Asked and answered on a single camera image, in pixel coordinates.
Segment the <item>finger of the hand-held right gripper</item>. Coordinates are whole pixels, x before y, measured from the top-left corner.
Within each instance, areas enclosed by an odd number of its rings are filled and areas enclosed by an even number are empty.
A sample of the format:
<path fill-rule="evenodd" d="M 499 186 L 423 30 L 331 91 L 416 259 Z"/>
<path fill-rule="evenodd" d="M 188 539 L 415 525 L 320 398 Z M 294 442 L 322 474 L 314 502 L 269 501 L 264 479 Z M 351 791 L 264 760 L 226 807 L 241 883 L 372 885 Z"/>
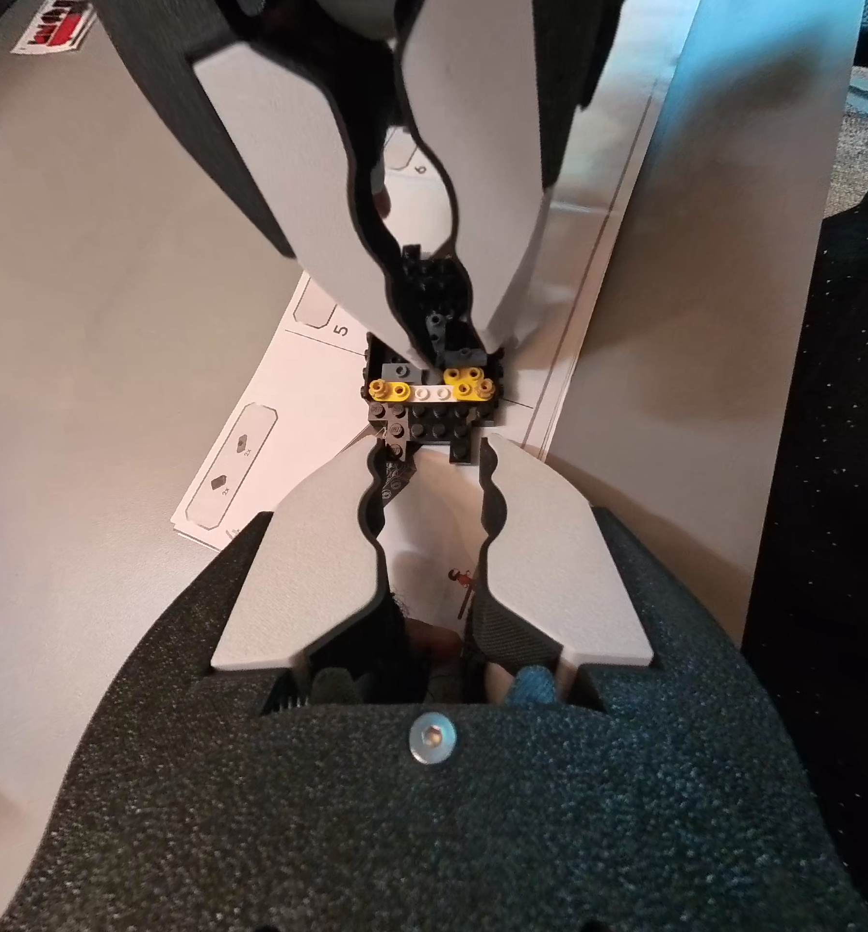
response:
<path fill-rule="evenodd" d="M 399 355 L 433 366 L 400 247 L 373 199 L 382 152 L 370 118 L 319 69 L 261 42 L 231 42 L 193 69 L 302 268 Z"/>
<path fill-rule="evenodd" d="M 424 2 L 401 76 L 420 140 L 451 183 L 471 324 L 497 351 L 515 331 L 549 209 L 532 2 Z"/>

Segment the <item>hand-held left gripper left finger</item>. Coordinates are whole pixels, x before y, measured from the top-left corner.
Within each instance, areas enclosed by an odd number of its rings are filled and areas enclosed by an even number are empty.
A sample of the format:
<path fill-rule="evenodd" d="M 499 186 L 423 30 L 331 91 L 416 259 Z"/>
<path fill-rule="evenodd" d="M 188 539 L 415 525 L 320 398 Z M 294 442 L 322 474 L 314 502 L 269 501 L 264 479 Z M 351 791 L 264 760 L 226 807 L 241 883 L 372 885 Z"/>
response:
<path fill-rule="evenodd" d="M 382 440 L 359 440 L 296 485 L 273 512 L 211 665 L 294 668 L 389 595 Z"/>

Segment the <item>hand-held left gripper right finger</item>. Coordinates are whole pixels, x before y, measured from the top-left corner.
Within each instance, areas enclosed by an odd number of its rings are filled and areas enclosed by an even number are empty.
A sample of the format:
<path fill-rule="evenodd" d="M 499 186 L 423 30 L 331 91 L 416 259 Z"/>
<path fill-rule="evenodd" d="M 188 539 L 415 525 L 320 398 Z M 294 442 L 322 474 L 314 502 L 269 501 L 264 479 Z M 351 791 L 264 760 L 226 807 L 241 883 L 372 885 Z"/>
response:
<path fill-rule="evenodd" d="M 498 434 L 483 440 L 479 469 L 476 685 L 509 693 L 539 667 L 554 693 L 574 693 L 584 666 L 650 668 L 654 650 L 588 500 Z"/>

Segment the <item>black lego car chassis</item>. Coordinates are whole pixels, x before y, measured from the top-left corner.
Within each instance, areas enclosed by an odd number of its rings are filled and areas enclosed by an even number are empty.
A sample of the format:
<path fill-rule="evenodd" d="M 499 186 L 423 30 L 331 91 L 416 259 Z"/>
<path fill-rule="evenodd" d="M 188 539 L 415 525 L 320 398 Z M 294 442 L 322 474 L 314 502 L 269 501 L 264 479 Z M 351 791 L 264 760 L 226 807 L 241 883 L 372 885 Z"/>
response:
<path fill-rule="evenodd" d="M 401 260 L 409 308 L 425 324 L 433 365 L 417 366 L 368 335 L 360 390 L 368 422 L 391 461 L 407 463 L 428 446 L 447 448 L 452 464 L 469 464 L 476 432 L 496 424 L 503 402 L 503 351 L 487 352 L 476 336 L 470 287 L 454 257 L 410 244 Z"/>

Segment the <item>white lego instruction booklet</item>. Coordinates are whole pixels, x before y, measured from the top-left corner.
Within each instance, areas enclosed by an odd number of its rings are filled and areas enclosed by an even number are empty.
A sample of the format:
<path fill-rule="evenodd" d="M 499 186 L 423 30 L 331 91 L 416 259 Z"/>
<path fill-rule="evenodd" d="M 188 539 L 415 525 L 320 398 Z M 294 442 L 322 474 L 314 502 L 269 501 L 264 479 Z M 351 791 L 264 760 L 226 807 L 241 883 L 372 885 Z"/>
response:
<path fill-rule="evenodd" d="M 500 432 L 544 459 L 670 79 L 605 76 L 578 114 L 522 320 Z M 254 376 L 172 515 L 221 550 L 368 427 L 367 332 L 302 274 Z"/>

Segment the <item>red black white sticker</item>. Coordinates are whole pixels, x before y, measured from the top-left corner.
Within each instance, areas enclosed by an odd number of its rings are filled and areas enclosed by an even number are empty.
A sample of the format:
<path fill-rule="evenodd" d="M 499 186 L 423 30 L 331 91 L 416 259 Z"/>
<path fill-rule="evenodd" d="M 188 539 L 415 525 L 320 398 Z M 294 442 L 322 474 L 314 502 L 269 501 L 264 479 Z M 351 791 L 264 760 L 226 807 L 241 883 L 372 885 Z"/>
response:
<path fill-rule="evenodd" d="M 96 21 L 91 2 L 44 1 L 11 53 L 38 57 L 78 50 Z"/>

